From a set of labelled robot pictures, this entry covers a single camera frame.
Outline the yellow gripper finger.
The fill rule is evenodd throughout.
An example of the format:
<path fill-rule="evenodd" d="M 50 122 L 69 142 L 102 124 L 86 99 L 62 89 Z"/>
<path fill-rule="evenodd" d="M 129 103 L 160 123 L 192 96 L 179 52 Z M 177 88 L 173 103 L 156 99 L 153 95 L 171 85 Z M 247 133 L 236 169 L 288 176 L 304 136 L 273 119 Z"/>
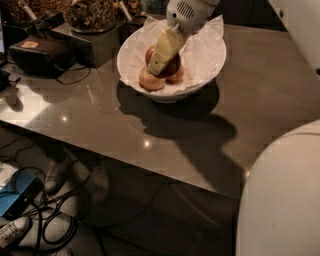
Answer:
<path fill-rule="evenodd" d="M 159 75 L 185 43 L 186 37 L 178 24 L 162 30 L 151 55 L 148 70 L 154 75 Z"/>

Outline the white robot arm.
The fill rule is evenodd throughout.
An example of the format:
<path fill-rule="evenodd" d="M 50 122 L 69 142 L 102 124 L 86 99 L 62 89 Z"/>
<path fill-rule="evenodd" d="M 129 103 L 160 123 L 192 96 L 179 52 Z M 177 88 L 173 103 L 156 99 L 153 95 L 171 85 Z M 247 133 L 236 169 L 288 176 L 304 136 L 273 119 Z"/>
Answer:
<path fill-rule="evenodd" d="M 269 0 L 307 63 L 320 67 L 320 0 Z M 261 153 L 243 188 L 235 256 L 320 256 L 320 122 Z"/>

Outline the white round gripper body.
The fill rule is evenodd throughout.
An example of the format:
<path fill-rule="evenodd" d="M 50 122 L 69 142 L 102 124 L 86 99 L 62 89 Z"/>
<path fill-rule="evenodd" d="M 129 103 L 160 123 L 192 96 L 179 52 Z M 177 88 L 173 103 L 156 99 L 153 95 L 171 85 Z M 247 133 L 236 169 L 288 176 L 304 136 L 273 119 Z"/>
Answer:
<path fill-rule="evenodd" d="M 220 0 L 169 0 L 166 19 L 169 27 L 183 35 L 198 33 L 216 9 Z"/>

